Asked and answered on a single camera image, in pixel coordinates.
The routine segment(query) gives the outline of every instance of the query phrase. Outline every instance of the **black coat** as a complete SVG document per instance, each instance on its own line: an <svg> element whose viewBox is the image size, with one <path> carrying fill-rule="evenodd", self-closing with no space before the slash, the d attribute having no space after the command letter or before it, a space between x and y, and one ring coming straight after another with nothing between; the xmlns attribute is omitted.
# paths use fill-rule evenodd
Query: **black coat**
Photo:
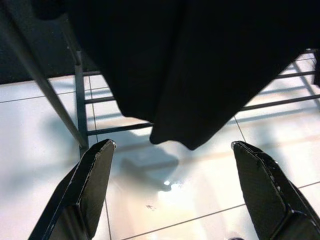
<svg viewBox="0 0 320 240"><path fill-rule="evenodd" d="M50 14L43 2L40 18L68 12L124 116L154 123L152 143L192 150L320 43L313 0L60 0Z"/></svg>

